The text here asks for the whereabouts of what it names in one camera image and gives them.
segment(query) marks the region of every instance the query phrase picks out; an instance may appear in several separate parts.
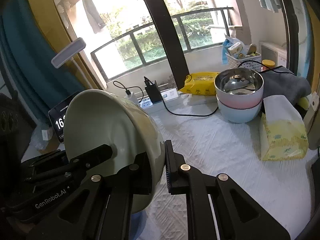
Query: plastic basket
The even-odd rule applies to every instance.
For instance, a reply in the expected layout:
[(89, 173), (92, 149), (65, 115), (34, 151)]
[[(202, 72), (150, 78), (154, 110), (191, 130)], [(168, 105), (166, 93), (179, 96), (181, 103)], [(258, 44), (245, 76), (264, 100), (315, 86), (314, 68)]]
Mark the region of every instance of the plastic basket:
[[(258, 61), (258, 62), (261, 62), (261, 54), (257, 53), (256, 54), (258, 56), (255, 56), (255, 57), (249, 57), (249, 58), (243, 58), (243, 59), (236, 59), (232, 56), (230, 56), (228, 53), (226, 53), (227, 55), (227, 58), (228, 58), (228, 64), (230, 66), (230, 68), (236, 68), (239, 66), (239, 64), (245, 60), (255, 60), (255, 61)], [(241, 65), (241, 67), (243, 68), (249, 68), (249, 69), (252, 69), (254, 71), (257, 71), (257, 72), (261, 72), (261, 67), (262, 65), (259, 64), (259, 63), (255, 63), (255, 62), (246, 62), (246, 63), (243, 63)]]

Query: black power adapter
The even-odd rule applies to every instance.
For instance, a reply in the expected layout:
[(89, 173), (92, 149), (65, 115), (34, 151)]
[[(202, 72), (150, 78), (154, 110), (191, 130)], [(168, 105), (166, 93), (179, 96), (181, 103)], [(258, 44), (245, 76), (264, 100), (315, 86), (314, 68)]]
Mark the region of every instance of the black power adapter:
[(144, 83), (146, 86), (144, 87), (151, 102), (157, 103), (162, 100), (162, 96), (156, 81), (151, 82), (147, 77), (144, 77)]

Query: metal railing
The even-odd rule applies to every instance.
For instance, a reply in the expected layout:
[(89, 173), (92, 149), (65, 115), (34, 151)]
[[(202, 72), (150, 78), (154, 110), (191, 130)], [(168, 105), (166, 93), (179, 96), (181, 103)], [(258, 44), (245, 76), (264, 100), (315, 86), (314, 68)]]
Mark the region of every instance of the metal railing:
[[(226, 34), (227, 34), (228, 36), (230, 36), (229, 28), (228, 28), (228, 23), (227, 23), (226, 16), (225, 16), (225, 14), (224, 14), (224, 10), (233, 10), (233, 7), (221, 7), (221, 8), (201, 9), (201, 10), (195, 10), (195, 11), (180, 13), (180, 14), (176, 14), (176, 15), (172, 15), (172, 16), (171, 16), (172, 19), (177, 19), (179, 28), (180, 28), (181, 33), (182, 33), (182, 36), (183, 36), (183, 40), (184, 40), (184, 42), (185, 42), (185, 44), (186, 44), (187, 49), (184, 50), (184, 53), (186, 53), (186, 52), (191, 52), (191, 51), (193, 51), (193, 50), (198, 50), (198, 49), (201, 49), (201, 48), (204, 48), (204, 47), (215, 46), (215, 45), (217, 45), (217, 44), (219, 44), (219, 43), (214, 43), (214, 44), (210, 44), (210, 45), (206, 45), (206, 46), (200, 46), (200, 47), (197, 47), (197, 48), (191, 48), (190, 42), (189, 42), (189, 39), (188, 39), (188, 35), (187, 35), (187, 33), (186, 33), (186, 30), (185, 30), (185, 27), (184, 27), (183, 22), (182, 22), (182, 20), (181, 20), (181, 17), (187, 16), (187, 15), (191, 15), (191, 14), (198, 14), (198, 13), (205, 13), (205, 12), (212, 12), (212, 11), (216, 11), (216, 12), (217, 12), (217, 11), (220, 11), (220, 12), (221, 12), (221, 15), (222, 15), (223, 23), (224, 23), (224, 28), (225, 28), (225, 30), (226, 30)], [(131, 38), (131, 40), (132, 40), (132, 43), (133, 43), (133, 45), (134, 45), (134, 47), (135, 47), (135, 49), (136, 49), (136, 51), (137, 51), (137, 54), (139, 55), (139, 58), (140, 58), (140, 60), (141, 60), (141, 63), (142, 63), (142, 64), (139, 65), (139, 66), (136, 66), (136, 67), (134, 67), (134, 68), (132, 68), (132, 69), (136, 69), (137, 67), (142, 67), (142, 66), (150, 65), (150, 64), (153, 64), (153, 63), (155, 63), (155, 62), (157, 62), (157, 61), (160, 61), (160, 60), (163, 60), (164, 58), (166, 58), (166, 56), (165, 56), (165, 57), (157, 58), (157, 59), (155, 59), (155, 60), (146, 62), (145, 57), (144, 57), (144, 55), (143, 55), (143, 52), (141, 51), (141, 48), (140, 48), (140, 46), (139, 46), (139, 44), (138, 44), (138, 41), (137, 41), (136, 37), (134, 36), (134, 33), (135, 33), (135, 32), (137, 32), (137, 31), (139, 31), (139, 30), (142, 30), (142, 29), (144, 29), (144, 28), (146, 28), (146, 27), (152, 26), (152, 25), (154, 25), (154, 23), (153, 23), (153, 22), (150, 22), (150, 23), (144, 24), (144, 25), (142, 25), (142, 26), (139, 26), (139, 27), (137, 27), (137, 28), (135, 28), (135, 29), (133, 29), (133, 30), (130, 30), (130, 31), (126, 32), (126, 33), (123, 33), (123, 34), (121, 34), (120, 36), (112, 39), (111, 41), (108, 41), (107, 43), (103, 44), (102, 46), (100, 46), (99, 48), (95, 49), (94, 51), (92, 51), (92, 52), (90, 53), (93, 61), (95, 62), (97, 68), (98, 68), (99, 71), (101, 72), (101, 75), (103, 76), (103, 78), (105, 79), (106, 82), (108, 82), (108, 77), (107, 77), (107, 75), (105, 74), (105, 72), (104, 72), (104, 70), (103, 70), (103, 68), (102, 68), (102, 66), (101, 66), (101, 64), (100, 64), (100, 62), (99, 62), (99, 60), (98, 60), (98, 58), (97, 58), (97, 56), (96, 56), (95, 53), (96, 53), (97, 51), (103, 49), (104, 47), (108, 46), (109, 44), (111, 44), (111, 43), (113, 43), (113, 42), (121, 39), (121, 38), (124, 38), (124, 37), (126, 37), (126, 36), (130, 36), (130, 38)]]

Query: jar with yellow lid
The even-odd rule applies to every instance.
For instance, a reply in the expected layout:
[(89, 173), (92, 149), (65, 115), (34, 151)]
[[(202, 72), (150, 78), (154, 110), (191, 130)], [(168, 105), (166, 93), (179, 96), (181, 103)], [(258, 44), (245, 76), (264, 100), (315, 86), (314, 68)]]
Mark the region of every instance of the jar with yellow lid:
[[(266, 65), (269, 68), (274, 68), (276, 66), (276, 63), (274, 61), (272, 61), (272, 60), (269, 60), (269, 59), (262, 60), (262, 64)], [(262, 66), (261, 71), (265, 71), (267, 69), (268, 68), (266, 68), (265, 66)]]

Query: yellow plastic bag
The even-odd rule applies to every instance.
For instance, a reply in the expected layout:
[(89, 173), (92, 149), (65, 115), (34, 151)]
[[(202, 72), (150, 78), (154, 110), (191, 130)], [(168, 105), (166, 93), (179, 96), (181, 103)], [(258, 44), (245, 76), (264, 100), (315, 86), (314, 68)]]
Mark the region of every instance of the yellow plastic bag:
[(285, 96), (263, 100), (266, 114), (260, 122), (262, 161), (302, 159), (308, 150), (305, 125), (298, 111)]
[(216, 94), (214, 79), (219, 72), (198, 72), (186, 77), (184, 87), (179, 91), (185, 94), (213, 96)]

